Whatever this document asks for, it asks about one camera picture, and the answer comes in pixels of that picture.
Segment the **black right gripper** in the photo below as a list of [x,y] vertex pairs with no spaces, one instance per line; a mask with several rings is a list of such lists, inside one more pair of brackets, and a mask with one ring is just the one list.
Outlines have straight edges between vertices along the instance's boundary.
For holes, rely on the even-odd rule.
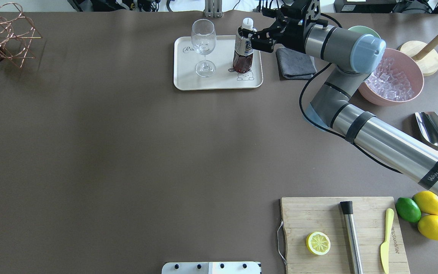
[[306,40],[309,32],[316,25],[316,19],[287,18],[291,8],[262,8],[262,15],[274,18],[275,22],[268,28],[254,31],[242,26],[242,34],[251,41],[252,49],[272,53],[275,45],[306,53]]

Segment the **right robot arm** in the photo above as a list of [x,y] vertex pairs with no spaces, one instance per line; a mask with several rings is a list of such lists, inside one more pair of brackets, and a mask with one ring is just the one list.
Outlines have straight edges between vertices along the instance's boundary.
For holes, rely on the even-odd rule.
[[299,97],[304,118],[438,196],[438,151],[350,103],[358,87],[380,63],[386,42],[330,25],[313,0],[302,1],[299,7],[266,8],[262,14],[273,18],[274,23],[259,31],[243,31],[251,39],[253,49],[272,53],[280,44],[336,66],[307,108]]

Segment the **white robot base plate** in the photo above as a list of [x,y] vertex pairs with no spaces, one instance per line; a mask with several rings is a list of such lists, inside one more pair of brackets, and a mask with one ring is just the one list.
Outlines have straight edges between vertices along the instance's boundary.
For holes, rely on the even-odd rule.
[[162,274],[261,274],[256,261],[169,262],[162,267]]

